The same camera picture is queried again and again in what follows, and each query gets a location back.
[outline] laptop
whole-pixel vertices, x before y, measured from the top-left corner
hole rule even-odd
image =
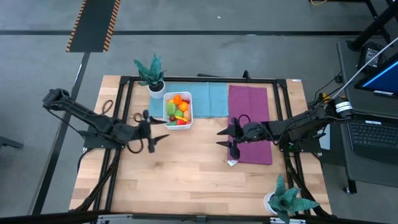
[[[395,98],[398,103],[398,54],[354,87],[372,91],[378,97]],[[372,161],[398,164],[398,119],[363,113],[357,114],[348,127],[355,155]]]

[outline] blue cloth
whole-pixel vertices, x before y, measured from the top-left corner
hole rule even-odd
[[[166,83],[167,93],[182,91],[190,92],[192,95],[194,118],[228,116],[228,91],[226,83]],[[149,114],[157,118],[163,117],[163,98],[150,98]]]

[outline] purple cloth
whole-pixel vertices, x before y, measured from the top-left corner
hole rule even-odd
[[[250,117],[251,122],[269,121],[268,97],[266,88],[230,85],[228,90],[229,123],[231,118],[239,118],[242,114]],[[248,123],[246,117],[240,120],[241,126]],[[241,151],[239,162],[250,164],[272,164],[271,143],[260,141],[238,145]],[[233,159],[228,153],[228,160]]]

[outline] gray floor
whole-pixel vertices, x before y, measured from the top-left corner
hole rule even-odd
[[[44,0],[40,4],[3,0],[0,29],[69,30],[80,4],[80,0]],[[384,1],[374,5],[378,12],[386,8]],[[123,0],[116,30],[363,30],[372,20],[362,3],[327,2],[315,7],[307,0]],[[386,29],[395,38],[397,22],[391,21]],[[60,124],[42,109],[41,100],[50,88],[70,90],[83,56],[65,52],[68,38],[0,35],[0,136],[25,143],[21,150],[4,147],[0,151],[0,217],[30,212]],[[77,101],[94,108],[103,75],[135,75],[132,61],[149,63],[154,53],[162,56],[170,76],[207,73],[240,77],[249,70],[252,77],[299,78],[310,101],[314,92],[340,71],[336,43],[349,39],[114,36],[109,52],[90,55]],[[336,87],[333,83],[326,91]],[[77,120],[71,124],[86,129]],[[82,144],[82,139],[68,130],[44,213],[67,211]],[[325,165],[324,176],[335,215],[386,223],[398,218],[398,189],[358,183],[359,193],[346,195],[341,190],[346,181],[343,167]]]

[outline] laptop keyboard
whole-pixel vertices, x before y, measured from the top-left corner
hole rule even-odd
[[[353,144],[398,149],[398,127],[350,122]]]

